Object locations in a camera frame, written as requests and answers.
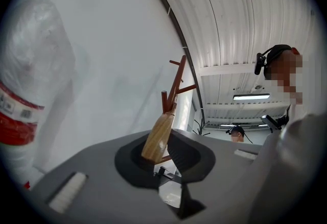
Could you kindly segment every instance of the ceiling beam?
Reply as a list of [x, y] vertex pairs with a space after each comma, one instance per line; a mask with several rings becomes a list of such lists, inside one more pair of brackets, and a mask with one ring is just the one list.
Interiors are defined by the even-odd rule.
[[232, 124], [232, 123], [252, 123], [252, 124], [263, 124], [260, 118], [249, 118], [249, 119], [228, 119], [228, 118], [207, 118], [205, 122], [217, 124]]
[[199, 69], [200, 76], [251, 72], [254, 72], [254, 63], [226, 64]]
[[287, 108], [288, 102], [265, 103], [265, 104], [206, 104], [205, 110], [265, 110], [275, 108]]

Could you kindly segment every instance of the wooden handle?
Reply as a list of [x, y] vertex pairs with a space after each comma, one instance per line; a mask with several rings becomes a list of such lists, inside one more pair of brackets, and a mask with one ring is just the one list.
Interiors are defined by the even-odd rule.
[[176, 103], [173, 109], [162, 114], [155, 123], [143, 147], [141, 156], [153, 164], [160, 163], [164, 155], [176, 113]]
[[170, 161], [171, 159], [172, 158], [170, 157], [170, 155], [164, 156], [158, 164], [166, 162], [166, 161]]

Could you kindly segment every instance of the white ceiling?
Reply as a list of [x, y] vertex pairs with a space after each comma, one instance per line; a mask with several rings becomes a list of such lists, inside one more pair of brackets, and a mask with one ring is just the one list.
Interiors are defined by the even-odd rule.
[[315, 22], [311, 0], [167, 1], [191, 53], [210, 125], [258, 124], [262, 115], [284, 113], [288, 103], [275, 94], [264, 102], [237, 103], [232, 98], [271, 93], [270, 82], [253, 72], [257, 53], [275, 44], [289, 44], [301, 53], [311, 48]]

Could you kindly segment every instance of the cap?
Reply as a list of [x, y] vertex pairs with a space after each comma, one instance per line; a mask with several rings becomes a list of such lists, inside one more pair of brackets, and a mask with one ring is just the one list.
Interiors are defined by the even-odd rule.
[[266, 64], [266, 66], [268, 66], [273, 60], [278, 58], [278, 56], [280, 56], [283, 51], [291, 50], [291, 49], [292, 49], [292, 47], [287, 45], [287, 44], [277, 44], [277, 45], [275, 45], [271, 49], [269, 54], [267, 55], [267, 64]]
[[237, 125], [237, 126], [234, 126], [233, 128], [231, 128], [230, 130], [230, 134], [233, 132], [233, 131], [237, 131], [237, 132], [240, 132], [243, 136], [244, 136], [244, 130], [241, 126]]

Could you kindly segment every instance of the headset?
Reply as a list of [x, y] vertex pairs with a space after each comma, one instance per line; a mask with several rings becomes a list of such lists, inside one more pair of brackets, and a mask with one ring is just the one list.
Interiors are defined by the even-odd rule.
[[234, 127], [230, 128], [229, 130], [226, 131], [226, 133], [228, 133], [229, 135], [231, 135], [231, 132], [234, 131], [234, 130], [235, 131], [238, 131], [238, 132], [240, 132], [240, 133], [242, 133], [243, 135], [246, 136], [245, 131], [239, 125], [235, 125]]
[[264, 68], [264, 76], [267, 80], [271, 80], [271, 72], [270, 69], [268, 68], [269, 64], [271, 64], [271, 62], [275, 59], [277, 59], [283, 51], [285, 50], [291, 50], [292, 47], [290, 47], [289, 45], [286, 44], [278, 44], [275, 45], [274, 47], [266, 50], [263, 54], [261, 53], [257, 53], [256, 54], [256, 62], [255, 62], [255, 67], [254, 67], [254, 73], [256, 75], [260, 74], [261, 68]]

